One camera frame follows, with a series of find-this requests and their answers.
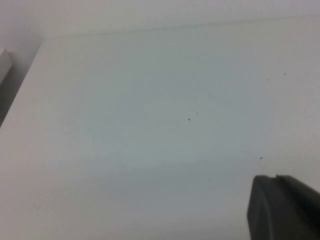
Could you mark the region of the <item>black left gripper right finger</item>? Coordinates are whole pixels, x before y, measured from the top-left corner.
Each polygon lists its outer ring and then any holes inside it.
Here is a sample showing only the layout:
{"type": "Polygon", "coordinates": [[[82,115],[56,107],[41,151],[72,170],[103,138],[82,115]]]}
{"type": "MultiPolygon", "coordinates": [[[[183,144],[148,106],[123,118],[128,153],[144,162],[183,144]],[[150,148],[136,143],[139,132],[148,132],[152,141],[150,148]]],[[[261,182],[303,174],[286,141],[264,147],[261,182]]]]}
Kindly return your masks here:
{"type": "Polygon", "coordinates": [[[320,193],[290,175],[276,175],[299,218],[320,239],[320,193]]]}

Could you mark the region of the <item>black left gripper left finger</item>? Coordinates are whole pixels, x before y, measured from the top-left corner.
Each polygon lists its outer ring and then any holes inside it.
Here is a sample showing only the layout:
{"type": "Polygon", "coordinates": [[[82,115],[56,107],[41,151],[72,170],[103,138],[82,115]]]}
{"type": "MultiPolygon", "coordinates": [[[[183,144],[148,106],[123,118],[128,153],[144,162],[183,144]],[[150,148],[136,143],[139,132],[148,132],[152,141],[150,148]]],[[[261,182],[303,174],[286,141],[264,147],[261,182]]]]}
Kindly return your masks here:
{"type": "Polygon", "coordinates": [[[247,209],[252,240],[299,240],[300,222],[289,196],[275,178],[257,175],[247,209]]]}

